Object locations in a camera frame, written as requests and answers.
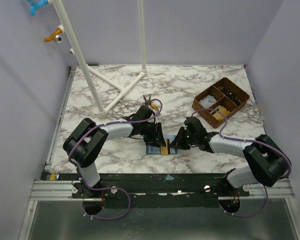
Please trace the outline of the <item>gold striped credit card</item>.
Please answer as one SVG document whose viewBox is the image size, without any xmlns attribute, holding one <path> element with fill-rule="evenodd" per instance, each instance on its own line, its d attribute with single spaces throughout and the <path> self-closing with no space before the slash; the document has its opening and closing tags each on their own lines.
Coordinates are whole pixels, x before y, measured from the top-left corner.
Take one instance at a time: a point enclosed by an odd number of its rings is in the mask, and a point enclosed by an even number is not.
<svg viewBox="0 0 300 240">
<path fill-rule="evenodd" d="M 165 138 L 164 139 L 165 141 L 165 146 L 161 146 L 160 147 L 160 153 L 161 155 L 171 155 L 172 152 L 171 152 L 171 147 L 170 147 L 170 139 L 169 138 Z"/>
</svg>

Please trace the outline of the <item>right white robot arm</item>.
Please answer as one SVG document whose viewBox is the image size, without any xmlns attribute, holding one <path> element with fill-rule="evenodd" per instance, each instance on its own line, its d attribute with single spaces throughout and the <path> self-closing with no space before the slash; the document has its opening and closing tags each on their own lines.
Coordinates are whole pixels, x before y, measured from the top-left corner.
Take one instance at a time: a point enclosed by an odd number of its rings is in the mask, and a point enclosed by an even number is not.
<svg viewBox="0 0 300 240">
<path fill-rule="evenodd" d="M 223 153 L 245 159 L 248 166 L 235 168 L 224 176 L 220 191 L 231 196 L 244 185 L 262 184 L 272 187 L 291 171 L 291 162 L 266 134 L 256 139 L 231 139 L 218 132 L 208 132 L 196 117 L 188 117 L 170 143 L 172 148 L 189 150 L 197 147 L 208 153 Z"/>
</svg>

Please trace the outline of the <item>gold VIP credit card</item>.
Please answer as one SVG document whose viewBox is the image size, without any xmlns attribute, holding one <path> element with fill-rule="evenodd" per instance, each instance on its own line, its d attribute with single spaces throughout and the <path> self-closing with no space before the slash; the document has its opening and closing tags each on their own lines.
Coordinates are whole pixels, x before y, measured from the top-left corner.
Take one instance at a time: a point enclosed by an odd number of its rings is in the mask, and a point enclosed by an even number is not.
<svg viewBox="0 0 300 240">
<path fill-rule="evenodd" d="M 216 120 L 222 121 L 224 119 L 223 116 L 227 116 L 230 112 L 224 106 L 218 105 L 214 111 L 210 113 Z"/>
</svg>

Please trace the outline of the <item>blue card holder wallet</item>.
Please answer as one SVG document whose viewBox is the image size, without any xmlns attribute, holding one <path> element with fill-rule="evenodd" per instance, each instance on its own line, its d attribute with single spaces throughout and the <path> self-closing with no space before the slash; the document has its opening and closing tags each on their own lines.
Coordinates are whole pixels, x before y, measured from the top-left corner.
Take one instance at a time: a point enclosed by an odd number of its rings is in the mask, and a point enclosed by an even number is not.
<svg viewBox="0 0 300 240">
<path fill-rule="evenodd" d="M 146 149 L 145 149 L 146 155 L 163 155 L 163 156 L 177 155 L 178 149 L 172 148 L 170 145 L 170 143 L 172 143 L 175 137 L 176 137 L 175 135 L 164 135 L 163 138 L 166 146 L 146 145 Z"/>
</svg>

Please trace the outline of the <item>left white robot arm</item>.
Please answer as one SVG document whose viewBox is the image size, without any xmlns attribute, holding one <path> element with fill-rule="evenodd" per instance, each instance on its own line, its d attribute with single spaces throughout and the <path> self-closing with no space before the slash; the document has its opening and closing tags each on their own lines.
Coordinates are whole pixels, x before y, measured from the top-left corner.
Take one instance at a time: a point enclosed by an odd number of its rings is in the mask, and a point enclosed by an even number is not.
<svg viewBox="0 0 300 240">
<path fill-rule="evenodd" d="M 85 182 L 83 191 L 89 197 L 97 197 L 101 191 L 95 160 L 105 142 L 141 135 L 147 145 L 166 146 L 162 124 L 155 121 L 156 116 L 148 106 L 142 105 L 136 113 L 114 122 L 96 123 L 87 117 L 79 123 L 62 148 Z"/>
</svg>

